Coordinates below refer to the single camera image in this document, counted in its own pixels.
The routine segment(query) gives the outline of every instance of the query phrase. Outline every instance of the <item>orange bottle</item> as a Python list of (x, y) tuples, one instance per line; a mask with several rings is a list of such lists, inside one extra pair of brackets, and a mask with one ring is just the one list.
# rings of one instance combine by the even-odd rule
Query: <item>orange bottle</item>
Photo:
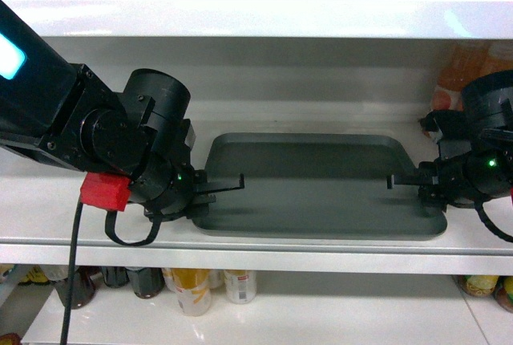
[(482, 40), (455, 44), (449, 65), (438, 77), (431, 98), (431, 110), (461, 110), (458, 106), (461, 91), (468, 83), (482, 76), (489, 46), (489, 42)]
[(481, 76), (505, 70), (513, 70), (513, 40), (496, 40), (488, 50)]

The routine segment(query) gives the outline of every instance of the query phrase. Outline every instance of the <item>beverage can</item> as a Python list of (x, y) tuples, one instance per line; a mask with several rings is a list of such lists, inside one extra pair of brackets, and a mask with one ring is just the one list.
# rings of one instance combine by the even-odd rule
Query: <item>beverage can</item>
[(257, 295), (257, 272), (255, 270), (225, 270), (226, 295), (233, 303), (251, 302)]
[(176, 297), (184, 315), (204, 314), (212, 303), (208, 269), (173, 269)]

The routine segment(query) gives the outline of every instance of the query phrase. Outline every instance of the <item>robotic arm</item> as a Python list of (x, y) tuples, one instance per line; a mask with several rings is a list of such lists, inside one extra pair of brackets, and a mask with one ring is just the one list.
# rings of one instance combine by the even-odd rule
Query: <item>robotic arm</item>
[(513, 242), (483, 209), (485, 202), (513, 196), (513, 71), (475, 80), (462, 98), (463, 112), (434, 111), (421, 120), (438, 137), (439, 157), (410, 175), (389, 177), (388, 187), (417, 185), (426, 206), (475, 208), (493, 234)]
[[(112, 213), (130, 201), (160, 223), (205, 216), (215, 201), (210, 193), (244, 188), (242, 175), (238, 184), (209, 184), (191, 166), (190, 98), (178, 80), (148, 69), (134, 71), (123, 93), (114, 93), (0, 2), (0, 146), (88, 172), (84, 203)], [(104, 199), (105, 192), (118, 199)]]

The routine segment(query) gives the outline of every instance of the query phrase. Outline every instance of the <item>red connector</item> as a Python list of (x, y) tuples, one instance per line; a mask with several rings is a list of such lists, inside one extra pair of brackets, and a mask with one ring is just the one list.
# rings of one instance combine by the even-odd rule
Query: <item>red connector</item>
[(131, 193), (129, 184), (127, 177), (88, 172), (80, 188), (80, 200), (107, 211), (124, 211)]

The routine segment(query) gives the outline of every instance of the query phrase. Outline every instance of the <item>glass jar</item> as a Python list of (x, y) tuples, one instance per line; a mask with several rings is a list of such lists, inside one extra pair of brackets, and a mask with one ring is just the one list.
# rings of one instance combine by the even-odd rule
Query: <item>glass jar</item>
[(127, 267), (131, 288), (139, 298), (153, 298), (164, 288), (164, 279), (159, 268)]

